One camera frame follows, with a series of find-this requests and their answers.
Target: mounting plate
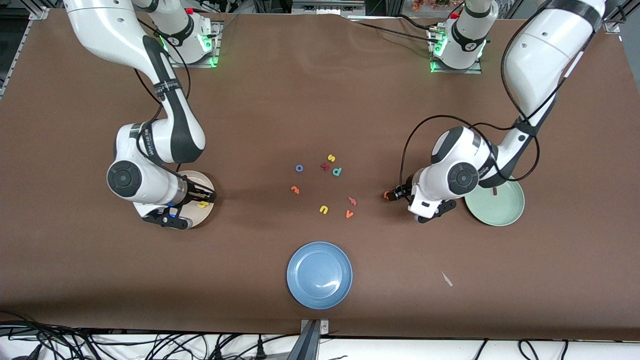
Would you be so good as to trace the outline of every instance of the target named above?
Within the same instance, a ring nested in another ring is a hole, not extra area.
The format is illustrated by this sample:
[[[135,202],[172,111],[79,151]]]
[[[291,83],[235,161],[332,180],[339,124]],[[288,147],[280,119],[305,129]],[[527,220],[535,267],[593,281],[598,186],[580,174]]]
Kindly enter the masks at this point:
[[[302,332],[302,330],[305,329],[305,326],[311,320],[302,319],[302,323],[300,324],[300,332]],[[329,319],[320,319],[320,335],[327,335],[328,333],[329,333]]]
[[[431,72],[446,72],[449,74],[482,74],[482,67],[480,66],[480,59],[476,59],[470,67],[466,69],[454,69],[448,67],[444,62],[435,54],[436,50],[439,51],[440,47],[446,45],[447,42],[447,28],[446,23],[440,22],[436,26],[431,26],[427,31],[427,38],[435,39],[438,42],[429,43],[429,62],[431,63]]]
[[[187,67],[199,68],[199,69],[208,69],[210,67],[218,66],[218,58],[220,57],[220,46],[222,46],[222,29],[224,28],[224,21],[211,21],[211,52],[206,54],[202,59],[187,64]],[[172,67],[180,68],[184,67],[184,64],[180,61],[175,61],[173,58],[169,57],[169,62]]]

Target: brown table surface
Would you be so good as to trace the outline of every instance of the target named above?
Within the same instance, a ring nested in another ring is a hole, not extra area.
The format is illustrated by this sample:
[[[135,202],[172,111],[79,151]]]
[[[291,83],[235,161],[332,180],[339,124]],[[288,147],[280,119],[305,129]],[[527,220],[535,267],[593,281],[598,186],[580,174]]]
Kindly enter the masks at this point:
[[[452,75],[429,72],[421,41],[342,17],[240,15],[219,67],[191,71],[207,148],[182,168],[209,174],[219,201],[206,224],[174,231],[144,223],[105,182],[118,128],[149,119],[155,103],[53,10],[34,23],[0,101],[0,307],[83,327],[286,333],[329,318],[344,335],[638,339],[640,97],[617,35],[596,36],[561,89],[516,223],[483,225],[460,200],[421,225],[381,198],[425,117],[512,123],[499,65],[520,24],[496,22],[482,75]],[[426,124],[406,175],[457,125]],[[328,154],[340,177],[320,168]],[[516,175],[533,157],[532,146]],[[354,273],[326,311],[299,305],[285,280],[296,249],[319,240],[342,248]]]

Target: metal bracket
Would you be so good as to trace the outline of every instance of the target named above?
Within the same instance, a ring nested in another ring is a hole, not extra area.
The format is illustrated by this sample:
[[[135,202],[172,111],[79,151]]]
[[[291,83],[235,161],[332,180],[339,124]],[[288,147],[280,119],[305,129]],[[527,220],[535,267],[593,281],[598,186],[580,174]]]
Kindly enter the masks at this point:
[[[29,14],[29,20],[44,20],[49,16],[49,9],[39,6],[38,10]]]
[[[316,360],[320,347],[321,322],[327,320],[306,320],[296,344],[293,345],[287,360]]]
[[[300,332],[305,330],[305,326],[311,319],[302,319],[300,324]],[[327,335],[329,333],[329,319],[320,319],[320,335]]]
[[[13,74],[13,69],[15,68],[15,64],[18,62],[18,56],[20,56],[20,53],[22,52],[22,47],[24,46],[24,42],[27,41],[27,35],[29,34],[29,30],[31,30],[31,25],[33,25],[33,20],[30,20],[29,24],[27,24],[27,28],[24,30],[24,35],[20,40],[20,45],[18,45],[18,50],[15,52],[15,56],[13,57],[13,61],[11,62],[11,66],[9,67],[9,71],[7,71],[6,73],[6,78],[4,79],[2,86],[0,86],[0,100],[2,99],[2,96],[6,91],[6,87],[9,85],[9,79]]]
[[[618,26],[617,23],[605,22],[604,23],[604,31],[607,34],[619,34],[620,33],[620,27]]]
[[[437,26],[432,26],[429,30],[426,31],[427,38],[435,39],[438,42],[429,43],[429,61],[431,63],[431,72],[446,72],[448,74],[482,74],[482,67],[480,66],[480,59],[476,59],[474,63],[466,68],[466,69],[454,69],[448,67],[442,60],[435,54],[440,51],[441,47],[446,46],[447,39],[446,33],[447,28],[445,27],[445,23],[441,22]]]

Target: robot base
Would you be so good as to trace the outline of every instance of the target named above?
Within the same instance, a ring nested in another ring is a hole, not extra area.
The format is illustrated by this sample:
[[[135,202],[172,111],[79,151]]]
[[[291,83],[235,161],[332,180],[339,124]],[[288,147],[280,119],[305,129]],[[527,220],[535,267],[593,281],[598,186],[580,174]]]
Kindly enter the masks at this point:
[[[211,183],[211,180],[209,180],[209,178],[201,172],[197,172],[193,170],[184,170],[184,171],[180,171],[178,174],[185,175],[187,178],[189,178],[189,180],[193,181],[196,184],[200,184],[210,188],[211,190],[215,190],[213,188],[213,184]],[[201,208],[202,205],[199,205],[199,204],[200,203],[198,202],[191,201],[188,204],[185,204],[182,206],[182,210],[180,211],[180,217],[188,218],[191,220],[192,224],[189,228],[192,228],[202,223],[209,216],[209,214],[211,214],[211,210],[213,209],[213,203],[209,203],[208,205],[202,208]]]
[[[480,59],[476,59],[470,67],[466,69],[454,69],[447,66],[437,55],[436,52],[446,46],[446,23],[440,22],[437,26],[432,26],[427,30],[427,38],[435,39],[438,42],[429,43],[429,61],[431,62],[431,72],[446,72],[448,74],[482,74]]]
[[[204,33],[212,37],[210,39],[202,40],[202,44],[204,47],[210,48],[211,50],[200,60],[193,63],[188,63],[187,67],[208,69],[218,66],[218,58],[220,57],[220,47],[222,46],[222,30],[224,28],[224,24],[224,21],[211,21],[207,29],[204,29]],[[174,59],[173,57],[169,57],[169,62],[171,63],[172,67],[184,67],[184,64],[182,63],[180,58]]]

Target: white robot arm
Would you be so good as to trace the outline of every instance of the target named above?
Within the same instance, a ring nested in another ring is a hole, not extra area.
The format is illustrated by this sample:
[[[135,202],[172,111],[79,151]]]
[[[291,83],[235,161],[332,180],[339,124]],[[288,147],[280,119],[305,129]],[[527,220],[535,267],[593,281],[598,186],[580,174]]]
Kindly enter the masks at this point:
[[[179,1],[162,3],[169,6]],[[146,221],[179,229],[191,227],[190,219],[168,219],[167,211],[164,216],[157,213],[191,200],[212,202],[216,196],[211,189],[160,167],[194,162],[205,147],[204,132],[162,45],[142,30],[131,1],[65,0],[65,8],[80,43],[102,59],[147,75],[167,114],[166,119],[120,128],[114,143],[115,160],[107,172],[109,188],[133,202]]]
[[[431,166],[418,170],[406,186],[398,186],[390,199],[408,195],[410,188],[408,209],[416,220],[426,222],[440,216],[442,206],[445,210],[455,207],[451,200],[477,185],[502,184],[538,134],[554,104],[560,79],[569,75],[582,48],[600,27],[604,8],[604,0],[545,2],[506,50],[504,75],[522,115],[504,141],[496,146],[462,126],[446,131],[433,147]]]
[[[486,36],[498,17],[495,0],[466,0],[457,19],[447,19],[447,37],[434,55],[454,69],[466,69],[480,57]]]

